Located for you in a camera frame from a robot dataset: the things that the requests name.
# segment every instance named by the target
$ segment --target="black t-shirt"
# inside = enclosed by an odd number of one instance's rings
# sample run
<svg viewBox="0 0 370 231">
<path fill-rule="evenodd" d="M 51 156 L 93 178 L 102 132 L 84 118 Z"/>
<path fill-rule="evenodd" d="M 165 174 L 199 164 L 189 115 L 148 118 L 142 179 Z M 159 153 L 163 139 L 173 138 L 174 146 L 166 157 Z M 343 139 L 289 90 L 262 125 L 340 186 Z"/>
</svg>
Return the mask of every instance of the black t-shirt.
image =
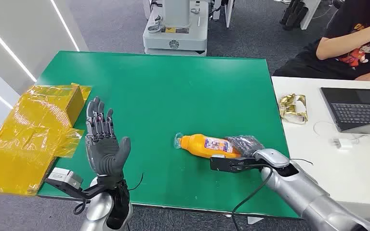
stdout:
<svg viewBox="0 0 370 231">
<path fill-rule="evenodd" d="M 370 26 L 370 0 L 346 0 L 329 23 L 324 37 L 332 39 L 355 33 Z M 316 57 L 320 40 L 305 47 L 297 57 L 307 66 L 331 78 L 355 79 L 370 73 L 370 42 L 345 55 L 326 60 Z"/>
</svg>

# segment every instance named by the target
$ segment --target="power adapter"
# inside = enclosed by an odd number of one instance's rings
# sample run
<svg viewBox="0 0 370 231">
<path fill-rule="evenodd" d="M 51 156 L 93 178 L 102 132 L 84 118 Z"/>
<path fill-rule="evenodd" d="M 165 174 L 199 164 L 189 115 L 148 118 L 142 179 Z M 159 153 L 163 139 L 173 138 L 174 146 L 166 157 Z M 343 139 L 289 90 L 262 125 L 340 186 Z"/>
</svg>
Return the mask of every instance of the power adapter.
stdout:
<svg viewBox="0 0 370 231">
<path fill-rule="evenodd" d="M 349 139 L 334 139 L 335 146 L 338 150 L 347 151 L 352 149 L 353 144 Z"/>
</svg>

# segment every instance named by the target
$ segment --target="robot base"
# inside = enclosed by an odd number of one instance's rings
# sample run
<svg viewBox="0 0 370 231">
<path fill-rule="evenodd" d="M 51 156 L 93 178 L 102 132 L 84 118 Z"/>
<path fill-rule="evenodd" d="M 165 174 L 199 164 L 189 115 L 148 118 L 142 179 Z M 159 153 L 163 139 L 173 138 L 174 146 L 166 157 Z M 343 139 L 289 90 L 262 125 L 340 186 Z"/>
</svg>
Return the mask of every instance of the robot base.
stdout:
<svg viewBox="0 0 370 231">
<path fill-rule="evenodd" d="M 191 13 L 195 8 L 199 12 Z M 146 54 L 195 55 L 206 56 L 208 41 L 208 3 L 190 2 L 189 22 L 187 26 L 169 27 L 164 24 L 162 7 L 154 7 L 143 33 Z M 164 28 L 159 32 L 150 33 L 148 28 L 155 26 L 155 18 L 162 16 Z"/>
<path fill-rule="evenodd" d="M 206 50 L 201 52 L 183 51 L 183 50 L 168 50 L 168 49 L 144 49 L 145 54 L 159 54 L 159 55 L 177 55 L 177 56 L 206 56 Z"/>
</svg>

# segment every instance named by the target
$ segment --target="black cable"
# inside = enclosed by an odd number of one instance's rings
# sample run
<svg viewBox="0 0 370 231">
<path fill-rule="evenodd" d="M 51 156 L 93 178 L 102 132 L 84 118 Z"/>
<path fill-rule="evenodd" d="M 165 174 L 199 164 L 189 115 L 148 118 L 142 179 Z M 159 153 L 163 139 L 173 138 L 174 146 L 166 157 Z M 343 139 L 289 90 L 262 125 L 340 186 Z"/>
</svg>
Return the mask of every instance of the black cable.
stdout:
<svg viewBox="0 0 370 231">
<path fill-rule="evenodd" d="M 305 162 L 307 162 L 307 163 L 309 163 L 311 165 L 314 165 L 313 162 L 308 161 L 308 160 L 304 160 L 304 159 L 296 159 L 296 158 L 294 158 L 294 159 L 290 159 L 290 160 L 302 160 L 302 161 L 305 161 Z"/>
<path fill-rule="evenodd" d="M 135 186 L 132 189 L 128 189 L 128 191 L 131 191 L 131 190 L 134 190 L 134 189 L 138 188 L 138 186 L 140 186 L 141 182 L 143 182 L 143 178 L 144 178 L 144 173 L 141 174 L 141 179 L 140 179 L 140 182 L 137 184 L 137 186 Z"/>
<path fill-rule="evenodd" d="M 214 12 L 219 11 L 219 10 L 221 9 L 221 7 L 222 7 L 222 6 L 220 6 L 220 7 L 218 7 L 217 9 L 215 9 L 215 10 L 211 11 L 211 12 L 209 13 L 208 17 L 212 16 Z"/>
<path fill-rule="evenodd" d="M 238 224 L 236 223 L 236 219 L 235 219 L 235 212 L 236 210 L 242 206 L 244 203 L 246 203 L 248 200 L 250 200 L 254 195 L 256 195 L 256 193 L 258 191 L 260 191 L 260 189 L 262 189 L 266 184 L 267 182 L 270 180 L 270 177 L 272 176 L 273 174 L 273 168 L 270 166 L 270 165 L 265 165 L 265 164 L 257 164 L 257 165 L 237 165 L 239 167 L 268 167 L 270 168 L 270 174 L 266 177 L 266 179 L 262 182 L 262 184 L 259 185 L 259 187 L 257 187 L 248 197 L 246 197 L 243 201 L 241 201 L 233 210 L 232 210 L 232 220 L 233 220 L 233 223 L 236 227 L 236 230 L 237 231 L 240 231 L 240 228 L 238 226 Z"/>
<path fill-rule="evenodd" d="M 74 207 L 73 214 L 74 215 L 81 214 L 84 211 L 84 209 L 86 208 L 86 204 L 87 204 L 87 200 L 84 199 L 81 204 L 78 204 L 76 207 Z"/>
</svg>

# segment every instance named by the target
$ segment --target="laptop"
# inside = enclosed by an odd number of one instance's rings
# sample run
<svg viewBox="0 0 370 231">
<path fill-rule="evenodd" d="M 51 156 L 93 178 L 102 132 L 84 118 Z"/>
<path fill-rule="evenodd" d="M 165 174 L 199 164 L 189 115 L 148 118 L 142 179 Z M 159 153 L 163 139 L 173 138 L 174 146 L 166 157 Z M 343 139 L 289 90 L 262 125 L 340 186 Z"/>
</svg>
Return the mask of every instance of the laptop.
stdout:
<svg viewBox="0 0 370 231">
<path fill-rule="evenodd" d="M 337 129 L 370 134 L 370 89 L 321 88 Z"/>
</svg>

